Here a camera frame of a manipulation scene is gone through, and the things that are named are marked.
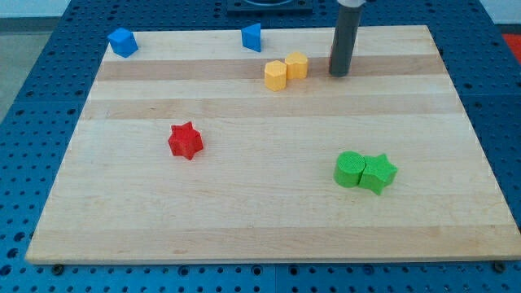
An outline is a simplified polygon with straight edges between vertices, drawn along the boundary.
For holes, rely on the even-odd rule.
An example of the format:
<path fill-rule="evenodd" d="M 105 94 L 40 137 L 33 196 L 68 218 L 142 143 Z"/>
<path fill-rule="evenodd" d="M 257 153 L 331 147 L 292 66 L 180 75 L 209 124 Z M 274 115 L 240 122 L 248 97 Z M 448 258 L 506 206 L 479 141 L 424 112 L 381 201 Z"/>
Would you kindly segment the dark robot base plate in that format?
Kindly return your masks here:
<path fill-rule="evenodd" d="M 313 11 L 313 0 L 226 0 L 228 15 Z"/>

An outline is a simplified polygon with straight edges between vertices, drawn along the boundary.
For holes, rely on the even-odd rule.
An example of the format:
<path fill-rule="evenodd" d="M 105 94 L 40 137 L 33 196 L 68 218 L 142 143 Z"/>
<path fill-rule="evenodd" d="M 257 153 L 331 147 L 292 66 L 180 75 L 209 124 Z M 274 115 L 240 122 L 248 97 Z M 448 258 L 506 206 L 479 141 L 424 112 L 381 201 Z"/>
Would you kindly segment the silver rod holder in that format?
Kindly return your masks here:
<path fill-rule="evenodd" d="M 343 7 L 361 7 L 366 0 L 338 0 L 338 3 Z"/>

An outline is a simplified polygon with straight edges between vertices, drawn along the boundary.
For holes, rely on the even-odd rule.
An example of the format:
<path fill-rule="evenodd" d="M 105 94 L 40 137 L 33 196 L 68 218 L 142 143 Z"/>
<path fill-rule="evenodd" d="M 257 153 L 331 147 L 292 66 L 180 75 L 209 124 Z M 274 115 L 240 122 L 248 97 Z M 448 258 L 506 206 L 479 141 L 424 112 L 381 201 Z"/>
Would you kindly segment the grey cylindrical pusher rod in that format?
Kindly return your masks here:
<path fill-rule="evenodd" d="M 333 77 L 345 77 L 349 73 L 361 12 L 362 5 L 339 6 L 329 62 L 329 73 Z"/>

